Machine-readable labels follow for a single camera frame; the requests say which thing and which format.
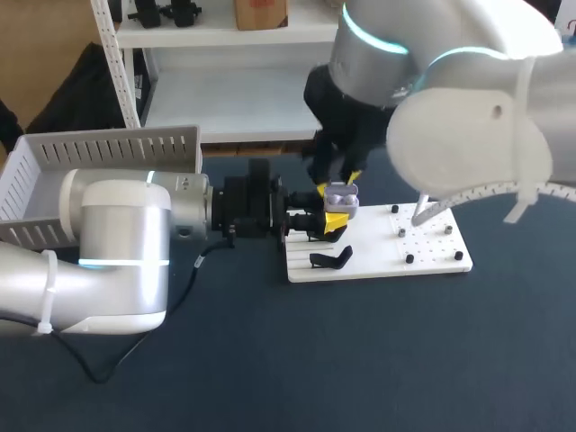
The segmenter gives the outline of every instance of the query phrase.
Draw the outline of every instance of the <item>cardboard box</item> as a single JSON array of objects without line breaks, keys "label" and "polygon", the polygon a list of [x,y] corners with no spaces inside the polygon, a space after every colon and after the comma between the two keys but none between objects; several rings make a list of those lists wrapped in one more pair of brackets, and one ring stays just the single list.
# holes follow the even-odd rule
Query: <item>cardboard box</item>
[{"label": "cardboard box", "polygon": [[234,0],[238,30],[268,30],[288,25],[288,0]]}]

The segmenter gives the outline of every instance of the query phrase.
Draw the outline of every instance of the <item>screw hole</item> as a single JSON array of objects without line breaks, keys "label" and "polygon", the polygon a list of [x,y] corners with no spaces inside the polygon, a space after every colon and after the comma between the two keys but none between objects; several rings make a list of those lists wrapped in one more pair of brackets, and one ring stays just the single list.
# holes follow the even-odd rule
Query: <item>screw hole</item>
[{"label": "screw hole", "polygon": [[502,106],[501,105],[496,105],[494,107],[494,109],[492,110],[492,119],[497,120],[500,117],[502,117],[502,114],[504,113],[504,110],[502,110]]},{"label": "screw hole", "polygon": [[192,232],[186,228],[182,228],[178,231],[178,236],[180,236],[181,239],[188,239],[191,235]]}]

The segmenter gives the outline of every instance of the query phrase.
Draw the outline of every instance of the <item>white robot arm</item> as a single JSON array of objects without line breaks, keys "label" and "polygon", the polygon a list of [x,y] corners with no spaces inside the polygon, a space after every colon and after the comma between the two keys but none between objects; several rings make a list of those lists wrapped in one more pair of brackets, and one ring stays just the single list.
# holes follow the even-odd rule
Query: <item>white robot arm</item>
[{"label": "white robot arm", "polygon": [[[324,125],[310,173],[325,181],[322,148],[336,144],[346,152],[348,181],[390,123],[391,160],[423,193],[446,198],[500,182],[533,203],[541,183],[576,181],[575,64],[552,25],[522,0],[350,1],[332,60],[306,89]],[[410,96],[390,116],[410,82]],[[46,331],[139,333],[166,316],[171,236],[325,234],[327,222],[315,215],[284,217],[286,203],[308,209],[317,197],[271,193],[260,174],[227,179],[215,193],[204,175],[177,182],[168,173],[71,173],[60,217],[80,242],[83,266],[1,244],[0,315],[34,317]],[[248,196],[232,199],[241,194]]]},{"label": "white robot arm", "polygon": [[[326,181],[316,162],[323,145],[336,144],[347,181],[386,138],[397,171],[423,195],[461,201],[480,186],[517,193],[507,217],[517,221],[550,189],[546,182],[576,180],[575,54],[523,0],[350,1],[327,70],[310,75],[309,84],[324,89],[307,94],[324,126],[310,174]],[[357,133],[341,133],[335,117]]]}]

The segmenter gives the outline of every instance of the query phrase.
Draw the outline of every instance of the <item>cable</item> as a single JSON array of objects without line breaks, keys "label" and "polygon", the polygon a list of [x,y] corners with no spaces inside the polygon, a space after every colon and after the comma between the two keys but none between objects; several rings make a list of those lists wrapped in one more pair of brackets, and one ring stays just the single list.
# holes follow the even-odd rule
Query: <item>cable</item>
[{"label": "cable", "polygon": [[[198,269],[202,265],[204,259],[214,250],[225,249],[225,248],[234,248],[234,245],[228,239],[218,241],[218,242],[214,243],[213,245],[208,246],[198,256],[198,258],[196,259],[196,262],[194,263],[194,267],[192,269],[192,272],[190,273],[190,278],[188,279],[188,283],[186,284],[186,287],[184,288],[184,292],[182,293],[180,298],[176,301],[176,303],[169,309],[168,314],[167,314],[168,318],[171,317],[172,315],[174,315],[182,307],[182,305],[185,303],[186,299],[188,298],[188,295],[192,292],[192,289],[194,288],[194,283],[196,282],[196,277],[198,275]],[[23,324],[24,326],[32,327],[35,329],[38,327],[38,323],[39,323],[36,319],[21,318],[21,317],[0,316],[0,320],[11,321],[11,322],[15,322],[18,324]],[[116,370],[124,362],[124,360],[126,360],[142,344],[142,342],[144,342],[148,338],[148,336],[150,336],[152,333],[154,333],[157,330],[158,329],[155,328],[154,330],[151,330],[147,333],[144,333],[143,335],[140,335],[131,345],[128,346],[128,348],[126,348],[126,350],[118,357],[118,359],[116,361],[114,361],[112,366],[110,366],[110,368],[108,368],[108,370],[101,376],[98,376],[94,372],[94,370],[90,367],[90,365],[88,364],[86,359],[82,356],[82,354],[80,354],[80,352],[77,350],[77,348],[75,348],[69,342],[67,342],[61,336],[61,334],[58,330],[52,331],[49,335],[52,336],[54,338],[54,340],[56,340],[60,344],[60,346],[63,347],[76,360],[78,365],[82,368],[82,371],[84,372],[86,377],[92,383],[105,384],[105,383],[108,383],[112,379],[112,377],[116,373]]]},{"label": "cable", "polygon": [[[412,218],[412,225],[418,227],[430,219],[436,217],[441,212],[455,207],[456,205],[461,205],[496,195],[517,194],[519,190],[520,185],[516,182],[487,184],[485,186],[475,187],[473,189],[460,192],[441,202],[435,202],[418,215],[415,214]],[[536,190],[539,194],[550,195],[562,200],[576,203],[576,189],[569,186],[563,186],[554,183],[541,183],[537,185]]]}]

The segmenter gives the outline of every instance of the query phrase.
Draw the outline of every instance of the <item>yellow object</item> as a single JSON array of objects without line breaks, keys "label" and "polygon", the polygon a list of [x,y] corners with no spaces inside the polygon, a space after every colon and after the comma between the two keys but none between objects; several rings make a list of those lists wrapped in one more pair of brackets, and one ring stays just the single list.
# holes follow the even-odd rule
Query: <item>yellow object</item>
[{"label": "yellow object", "polygon": [[326,189],[326,186],[328,186],[328,183],[322,183],[316,186],[316,189],[322,198],[324,198],[324,189]]},{"label": "yellow object", "polygon": [[351,185],[361,175],[362,171],[355,171],[354,173],[352,173],[350,178],[348,178],[348,184]]},{"label": "yellow object", "polygon": [[348,224],[348,219],[350,219],[348,213],[326,213],[326,227],[324,227],[324,234],[345,227]]}]

